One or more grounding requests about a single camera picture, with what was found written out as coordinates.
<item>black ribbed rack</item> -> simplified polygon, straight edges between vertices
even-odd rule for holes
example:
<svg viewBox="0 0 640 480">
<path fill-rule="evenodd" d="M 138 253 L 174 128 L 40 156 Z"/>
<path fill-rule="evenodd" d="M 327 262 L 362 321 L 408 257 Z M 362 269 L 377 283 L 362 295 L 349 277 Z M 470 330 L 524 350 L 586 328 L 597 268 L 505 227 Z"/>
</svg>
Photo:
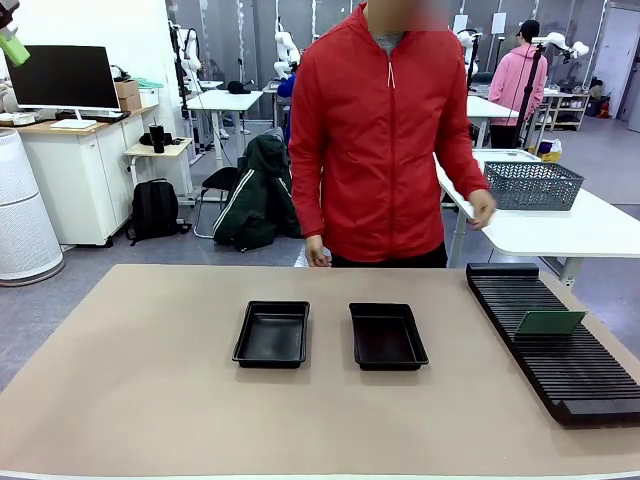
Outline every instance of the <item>black ribbed rack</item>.
<svg viewBox="0 0 640 480">
<path fill-rule="evenodd" d="M 467 280 L 559 423 L 640 422 L 640 386 L 584 326 L 570 336 L 516 337 L 528 311 L 567 311 L 539 279 L 535 264 L 469 264 Z"/>
</svg>

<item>computer monitor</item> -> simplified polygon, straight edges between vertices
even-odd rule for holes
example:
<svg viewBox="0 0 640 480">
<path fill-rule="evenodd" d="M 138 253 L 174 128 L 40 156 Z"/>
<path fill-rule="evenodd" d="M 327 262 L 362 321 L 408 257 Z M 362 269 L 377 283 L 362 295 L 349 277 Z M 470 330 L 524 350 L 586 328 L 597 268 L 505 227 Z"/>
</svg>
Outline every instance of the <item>computer monitor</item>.
<svg viewBox="0 0 640 480">
<path fill-rule="evenodd" d="M 7 62 L 21 108 L 119 111 L 104 47 L 27 45 L 31 58 Z"/>
</svg>

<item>jacket zipper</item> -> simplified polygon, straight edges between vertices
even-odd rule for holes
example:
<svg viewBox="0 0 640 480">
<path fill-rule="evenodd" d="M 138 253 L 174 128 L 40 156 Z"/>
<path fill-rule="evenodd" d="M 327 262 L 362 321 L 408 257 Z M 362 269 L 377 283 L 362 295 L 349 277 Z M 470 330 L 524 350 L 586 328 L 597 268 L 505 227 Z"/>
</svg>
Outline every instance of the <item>jacket zipper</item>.
<svg viewBox="0 0 640 480">
<path fill-rule="evenodd" d="M 389 250 L 393 255 L 395 251 L 394 238 L 393 238 L 393 224 L 395 219 L 395 184 L 396 184 L 396 79 L 393 74 L 393 65 L 391 63 L 391 56 L 389 55 L 389 76 L 387 79 L 387 88 L 391 95 L 391 128 L 390 128 L 390 143 L 391 143 L 391 208 L 389 209 Z"/>
</svg>

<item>gray shirt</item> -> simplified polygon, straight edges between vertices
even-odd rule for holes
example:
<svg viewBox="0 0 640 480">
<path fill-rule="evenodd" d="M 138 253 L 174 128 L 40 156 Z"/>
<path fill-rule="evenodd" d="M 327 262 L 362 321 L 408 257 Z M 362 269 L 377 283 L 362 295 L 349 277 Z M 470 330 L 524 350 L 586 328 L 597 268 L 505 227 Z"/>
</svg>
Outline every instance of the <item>gray shirt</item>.
<svg viewBox="0 0 640 480">
<path fill-rule="evenodd" d="M 380 48 L 387 52 L 387 55 L 391 55 L 393 49 L 398 46 L 400 40 L 404 37 L 404 33 L 392 33 L 391 35 L 373 35 L 373 39 L 376 41 Z"/>
</svg>

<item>gray basket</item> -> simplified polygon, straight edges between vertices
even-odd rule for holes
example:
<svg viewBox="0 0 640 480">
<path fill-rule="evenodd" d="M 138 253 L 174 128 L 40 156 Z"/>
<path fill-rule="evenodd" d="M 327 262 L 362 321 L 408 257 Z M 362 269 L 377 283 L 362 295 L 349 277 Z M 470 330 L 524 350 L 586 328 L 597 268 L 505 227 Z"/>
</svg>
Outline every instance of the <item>gray basket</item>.
<svg viewBox="0 0 640 480">
<path fill-rule="evenodd" d="M 501 210 L 571 210 L 584 181 L 557 163 L 487 162 L 484 173 Z"/>
</svg>

